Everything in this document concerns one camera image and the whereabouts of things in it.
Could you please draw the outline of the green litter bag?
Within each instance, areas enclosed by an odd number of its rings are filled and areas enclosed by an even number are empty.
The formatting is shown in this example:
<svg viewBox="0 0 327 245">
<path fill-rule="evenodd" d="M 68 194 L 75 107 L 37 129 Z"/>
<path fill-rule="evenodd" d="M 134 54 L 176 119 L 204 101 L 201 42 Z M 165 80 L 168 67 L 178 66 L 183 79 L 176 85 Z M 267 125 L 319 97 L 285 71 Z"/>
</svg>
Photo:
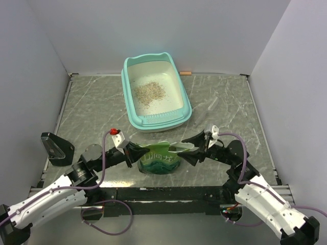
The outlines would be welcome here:
<svg viewBox="0 0 327 245">
<path fill-rule="evenodd" d="M 158 143 L 139 145 L 150 151 L 137 162 L 138 170 L 144 174 L 167 175 L 180 167 L 182 158 L 178 153 L 188 152 L 195 146 L 192 143 L 161 141 Z"/>
</svg>

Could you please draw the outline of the clear plastic scoop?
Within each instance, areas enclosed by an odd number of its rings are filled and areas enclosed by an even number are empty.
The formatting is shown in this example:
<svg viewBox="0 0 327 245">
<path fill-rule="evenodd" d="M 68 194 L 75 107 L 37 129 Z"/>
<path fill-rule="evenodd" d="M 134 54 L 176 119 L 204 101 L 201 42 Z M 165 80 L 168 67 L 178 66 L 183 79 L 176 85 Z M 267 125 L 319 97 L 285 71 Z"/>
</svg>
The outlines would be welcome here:
<svg viewBox="0 0 327 245">
<path fill-rule="evenodd" d="M 193 127 L 198 127 L 206 118 L 206 116 L 215 109 L 218 104 L 218 98 L 216 96 L 212 97 L 207 104 L 197 112 L 195 120 L 193 122 Z"/>
</svg>

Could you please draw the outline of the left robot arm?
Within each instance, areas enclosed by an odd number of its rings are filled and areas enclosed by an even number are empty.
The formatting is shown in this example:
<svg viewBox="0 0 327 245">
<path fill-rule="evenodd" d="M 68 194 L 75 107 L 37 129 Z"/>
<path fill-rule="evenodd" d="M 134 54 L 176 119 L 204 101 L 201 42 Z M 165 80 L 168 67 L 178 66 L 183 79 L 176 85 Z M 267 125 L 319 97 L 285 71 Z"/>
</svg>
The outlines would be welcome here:
<svg viewBox="0 0 327 245">
<path fill-rule="evenodd" d="M 66 173 L 54 183 L 30 198 L 12 206 L 1 205 L 1 240 L 3 244 L 23 244 L 31 235 L 31 229 L 68 211 L 83 205 L 97 204 L 101 199 L 100 185 L 107 168 L 126 162 L 128 167 L 150 150 L 129 142 L 122 149 L 104 151 L 93 144 L 81 155 Z"/>
</svg>

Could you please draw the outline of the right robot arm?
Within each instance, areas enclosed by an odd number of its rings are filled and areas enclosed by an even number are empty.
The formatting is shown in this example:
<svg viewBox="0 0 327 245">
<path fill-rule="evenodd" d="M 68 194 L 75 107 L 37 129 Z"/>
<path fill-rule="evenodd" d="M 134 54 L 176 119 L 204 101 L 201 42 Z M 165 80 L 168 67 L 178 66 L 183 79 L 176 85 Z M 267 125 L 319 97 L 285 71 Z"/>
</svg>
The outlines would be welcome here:
<svg viewBox="0 0 327 245">
<path fill-rule="evenodd" d="M 319 221 L 307 217 L 281 197 L 248 161 L 244 140 L 237 134 L 228 146 L 218 145 L 223 133 L 216 126 L 184 139 L 196 149 L 179 153 L 192 166 L 212 159 L 230 166 L 223 184 L 223 197 L 228 203 L 245 206 L 265 223 L 281 244 L 315 244 L 319 240 Z"/>
</svg>

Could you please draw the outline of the teal litter box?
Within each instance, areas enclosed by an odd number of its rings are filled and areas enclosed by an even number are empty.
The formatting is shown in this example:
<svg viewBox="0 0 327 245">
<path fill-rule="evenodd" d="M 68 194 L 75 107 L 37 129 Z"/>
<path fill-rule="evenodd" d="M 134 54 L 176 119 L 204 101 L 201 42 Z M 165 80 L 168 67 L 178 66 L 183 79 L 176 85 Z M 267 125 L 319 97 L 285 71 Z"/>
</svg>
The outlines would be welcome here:
<svg viewBox="0 0 327 245">
<path fill-rule="evenodd" d="M 160 132 L 188 121 L 192 107 L 172 56 L 128 57 L 121 71 L 127 115 L 142 132 Z"/>
</svg>

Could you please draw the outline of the scattered litter granules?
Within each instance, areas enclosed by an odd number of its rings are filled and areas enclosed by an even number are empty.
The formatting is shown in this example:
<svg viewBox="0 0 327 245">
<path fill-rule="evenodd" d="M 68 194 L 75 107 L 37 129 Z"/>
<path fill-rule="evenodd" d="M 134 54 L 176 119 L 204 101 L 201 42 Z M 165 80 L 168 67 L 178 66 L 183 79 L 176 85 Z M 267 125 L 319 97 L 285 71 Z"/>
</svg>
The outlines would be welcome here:
<svg viewBox="0 0 327 245">
<path fill-rule="evenodd" d="M 146 107 L 154 101 L 160 101 L 166 97 L 164 87 L 158 82 L 149 82 L 134 88 L 134 94 L 138 101 Z"/>
</svg>

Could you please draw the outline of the black triangular stand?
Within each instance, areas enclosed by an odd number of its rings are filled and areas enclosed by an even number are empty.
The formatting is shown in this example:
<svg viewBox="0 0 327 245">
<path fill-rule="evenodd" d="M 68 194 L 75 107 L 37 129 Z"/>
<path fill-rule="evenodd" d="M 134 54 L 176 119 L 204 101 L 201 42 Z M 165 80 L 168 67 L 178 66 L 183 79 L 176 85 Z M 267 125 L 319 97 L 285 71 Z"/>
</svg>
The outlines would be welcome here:
<svg viewBox="0 0 327 245">
<path fill-rule="evenodd" d="M 75 147 L 69 141 L 50 132 L 43 132 L 41 141 L 53 166 L 64 167 L 72 164 Z"/>
</svg>

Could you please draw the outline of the small orange block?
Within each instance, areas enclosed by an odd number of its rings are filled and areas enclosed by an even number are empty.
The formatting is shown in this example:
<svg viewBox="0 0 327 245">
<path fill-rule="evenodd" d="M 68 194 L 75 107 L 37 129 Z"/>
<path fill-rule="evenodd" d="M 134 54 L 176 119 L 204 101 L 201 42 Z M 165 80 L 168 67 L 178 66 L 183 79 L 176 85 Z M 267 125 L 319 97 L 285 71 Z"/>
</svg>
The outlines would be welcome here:
<svg viewBox="0 0 327 245">
<path fill-rule="evenodd" d="M 179 74 L 181 76 L 191 76 L 192 72 L 191 71 L 181 71 L 181 72 L 179 72 Z"/>
</svg>

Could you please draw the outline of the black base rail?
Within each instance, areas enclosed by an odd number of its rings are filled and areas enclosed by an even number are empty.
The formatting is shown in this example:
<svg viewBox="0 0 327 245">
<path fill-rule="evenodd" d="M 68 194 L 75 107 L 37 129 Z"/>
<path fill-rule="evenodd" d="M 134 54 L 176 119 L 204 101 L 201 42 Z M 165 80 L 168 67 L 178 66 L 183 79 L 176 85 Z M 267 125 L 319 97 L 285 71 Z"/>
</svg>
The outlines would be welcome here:
<svg viewBox="0 0 327 245">
<path fill-rule="evenodd" d="M 102 187 L 85 206 L 104 204 L 105 217 L 128 215 L 129 211 L 118 201 L 126 203 L 133 215 L 193 214 L 220 215 L 221 210 L 236 205 L 236 201 L 222 186 L 191 187 Z"/>
</svg>

